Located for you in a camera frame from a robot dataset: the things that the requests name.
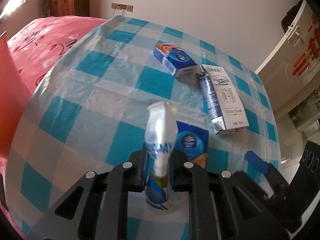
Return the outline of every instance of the white door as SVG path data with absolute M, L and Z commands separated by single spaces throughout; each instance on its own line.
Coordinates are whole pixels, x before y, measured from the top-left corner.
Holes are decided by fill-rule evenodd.
M 286 34 L 256 70 L 276 118 L 292 110 L 320 84 L 319 59 L 320 26 L 303 0 Z

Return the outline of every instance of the table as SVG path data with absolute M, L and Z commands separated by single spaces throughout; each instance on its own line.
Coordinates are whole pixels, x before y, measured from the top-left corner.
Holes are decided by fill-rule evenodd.
M 175 79 L 152 55 L 174 42 L 197 64 L 224 67 L 244 105 L 249 127 L 214 135 L 195 75 Z M 86 34 L 44 77 L 18 125 L 6 172 L 10 212 L 27 233 L 69 187 L 90 170 L 110 171 L 141 149 L 147 106 L 170 101 L 179 121 L 209 130 L 207 170 L 244 170 L 269 190 L 244 160 L 248 150 L 280 169 L 274 116 L 259 77 L 218 48 L 155 23 L 115 17 Z M 188 205 L 156 216 L 144 195 L 128 203 L 129 239 L 188 239 Z

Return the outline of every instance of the silver screw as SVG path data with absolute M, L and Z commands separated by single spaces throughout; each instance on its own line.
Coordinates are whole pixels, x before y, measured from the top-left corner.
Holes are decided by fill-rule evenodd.
M 192 168 L 193 167 L 193 163 L 192 162 L 185 162 L 183 164 L 183 166 L 185 166 L 186 168 Z
M 96 174 L 94 173 L 94 171 L 88 171 L 85 174 L 85 176 L 86 176 L 87 179 L 92 179 L 94 176 L 96 176 Z
M 124 167 L 125 169 L 131 168 L 132 167 L 132 163 L 131 162 L 125 162 L 122 164 L 122 167 Z
M 230 178 L 231 177 L 231 173 L 229 171 L 223 171 L 223 172 L 221 172 L 221 175 L 224 178 Z

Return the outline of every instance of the window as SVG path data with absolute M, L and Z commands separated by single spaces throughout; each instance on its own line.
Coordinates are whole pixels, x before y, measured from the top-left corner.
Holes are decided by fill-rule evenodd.
M 7 5 L 4 7 L 2 14 L 0 15 L 0 20 L 6 16 L 7 14 L 14 11 L 18 8 L 21 4 L 23 4 L 26 0 L 10 0 Z

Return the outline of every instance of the pink bedding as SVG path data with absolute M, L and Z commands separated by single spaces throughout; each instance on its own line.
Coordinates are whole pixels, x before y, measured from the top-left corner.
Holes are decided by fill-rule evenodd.
M 105 21 L 78 16 L 40 18 L 14 35 L 8 46 L 31 94 L 68 49 Z

